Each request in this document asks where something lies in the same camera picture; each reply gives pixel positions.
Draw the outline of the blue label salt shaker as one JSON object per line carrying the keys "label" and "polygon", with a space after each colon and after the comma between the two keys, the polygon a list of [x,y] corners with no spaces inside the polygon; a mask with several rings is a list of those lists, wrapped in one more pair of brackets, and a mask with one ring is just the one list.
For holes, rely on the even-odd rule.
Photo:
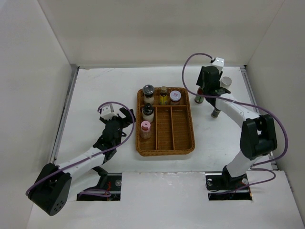
{"label": "blue label salt shaker", "polygon": [[232,79],[227,76],[223,76],[220,79],[220,87],[221,87],[221,94],[230,94],[231,91],[229,90],[232,84]]}

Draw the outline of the black top salt grinder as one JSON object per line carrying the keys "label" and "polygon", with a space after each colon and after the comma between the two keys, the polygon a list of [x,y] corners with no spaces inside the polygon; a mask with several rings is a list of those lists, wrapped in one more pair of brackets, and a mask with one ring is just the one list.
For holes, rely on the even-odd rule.
{"label": "black top salt grinder", "polygon": [[146,103],[142,108],[142,118],[144,121],[152,123],[154,120],[154,107],[150,103]]}

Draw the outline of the pink cap spice jar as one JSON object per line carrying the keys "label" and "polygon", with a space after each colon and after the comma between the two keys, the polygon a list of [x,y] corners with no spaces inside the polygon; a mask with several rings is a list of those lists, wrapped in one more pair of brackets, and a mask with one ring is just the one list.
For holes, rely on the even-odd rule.
{"label": "pink cap spice jar", "polygon": [[151,123],[148,121],[141,122],[140,136],[143,139],[149,139],[151,137]]}

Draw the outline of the green label sauce bottle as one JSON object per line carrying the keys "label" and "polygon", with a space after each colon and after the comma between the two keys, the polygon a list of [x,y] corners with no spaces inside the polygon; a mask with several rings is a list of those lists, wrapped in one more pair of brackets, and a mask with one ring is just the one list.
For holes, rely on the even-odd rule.
{"label": "green label sauce bottle", "polygon": [[195,97],[194,101],[198,104],[202,104],[204,102],[204,97],[202,97],[203,89],[201,87],[198,88],[197,94],[198,95]]}

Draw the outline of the clear lid salt grinder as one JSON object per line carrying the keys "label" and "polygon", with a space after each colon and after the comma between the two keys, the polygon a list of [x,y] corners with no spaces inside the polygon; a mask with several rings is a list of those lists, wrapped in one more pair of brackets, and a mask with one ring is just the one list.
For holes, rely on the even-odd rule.
{"label": "clear lid salt grinder", "polygon": [[144,94],[144,103],[147,104],[151,104],[153,105],[154,104],[154,92],[155,92],[155,89],[152,85],[150,84],[147,84],[143,87],[142,89],[142,92]]}

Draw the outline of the black cap spice grinder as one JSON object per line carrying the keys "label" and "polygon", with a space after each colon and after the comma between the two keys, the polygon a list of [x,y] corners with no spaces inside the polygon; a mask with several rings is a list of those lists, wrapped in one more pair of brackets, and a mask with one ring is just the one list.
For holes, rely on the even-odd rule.
{"label": "black cap spice grinder", "polygon": [[217,108],[214,108],[214,110],[211,113],[211,117],[217,118],[219,116],[220,112],[221,112],[220,110],[218,110]]}

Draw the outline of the yellow label oil bottle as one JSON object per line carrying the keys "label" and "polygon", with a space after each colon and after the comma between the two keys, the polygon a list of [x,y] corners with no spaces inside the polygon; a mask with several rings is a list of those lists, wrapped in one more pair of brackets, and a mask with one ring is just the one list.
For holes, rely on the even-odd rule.
{"label": "yellow label oil bottle", "polygon": [[166,86],[161,87],[159,105],[167,105],[167,87]]}

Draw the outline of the white lid red label jar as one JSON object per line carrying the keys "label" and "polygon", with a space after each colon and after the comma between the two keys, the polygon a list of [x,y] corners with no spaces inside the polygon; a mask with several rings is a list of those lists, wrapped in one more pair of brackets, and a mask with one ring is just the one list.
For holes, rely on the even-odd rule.
{"label": "white lid red label jar", "polygon": [[177,90],[170,92],[170,105],[179,105],[181,101],[181,93]]}

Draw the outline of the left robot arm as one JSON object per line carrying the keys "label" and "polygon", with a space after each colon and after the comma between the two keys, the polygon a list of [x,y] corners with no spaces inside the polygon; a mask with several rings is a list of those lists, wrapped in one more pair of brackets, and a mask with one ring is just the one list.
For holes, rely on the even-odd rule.
{"label": "left robot arm", "polygon": [[46,164],[34,184],[26,191],[26,196],[49,216],[59,213],[66,204],[71,184],[90,170],[101,170],[116,154],[117,148],[125,143],[130,135],[123,130],[135,126],[135,115],[132,109],[121,107],[120,112],[112,111],[111,106],[99,108],[100,120],[105,127],[102,135],[93,146],[68,162],[55,165]]}

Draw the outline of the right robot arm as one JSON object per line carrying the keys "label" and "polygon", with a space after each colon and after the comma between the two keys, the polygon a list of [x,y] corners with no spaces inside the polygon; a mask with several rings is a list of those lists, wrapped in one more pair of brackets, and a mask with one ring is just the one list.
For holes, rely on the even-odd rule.
{"label": "right robot arm", "polygon": [[231,92],[220,86],[221,74],[215,66],[203,66],[196,84],[201,86],[206,101],[214,110],[224,112],[241,128],[240,151],[217,178],[225,188],[231,189],[258,159],[277,148],[277,139],[274,119],[238,104]]}

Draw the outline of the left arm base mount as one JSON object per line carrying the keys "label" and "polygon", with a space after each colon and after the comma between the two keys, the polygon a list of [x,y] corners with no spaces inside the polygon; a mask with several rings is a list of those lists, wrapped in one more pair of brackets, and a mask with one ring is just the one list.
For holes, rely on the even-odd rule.
{"label": "left arm base mount", "polygon": [[101,167],[90,170],[99,179],[93,185],[77,194],[77,201],[120,201],[122,188],[122,173],[108,173]]}

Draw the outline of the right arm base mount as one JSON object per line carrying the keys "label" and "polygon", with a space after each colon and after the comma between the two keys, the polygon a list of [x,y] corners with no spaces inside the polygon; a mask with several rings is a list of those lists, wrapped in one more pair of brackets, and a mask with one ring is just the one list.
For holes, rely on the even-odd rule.
{"label": "right arm base mount", "polygon": [[205,186],[210,201],[249,200],[252,194],[246,173],[238,177],[231,177],[226,168],[221,173],[207,173]]}

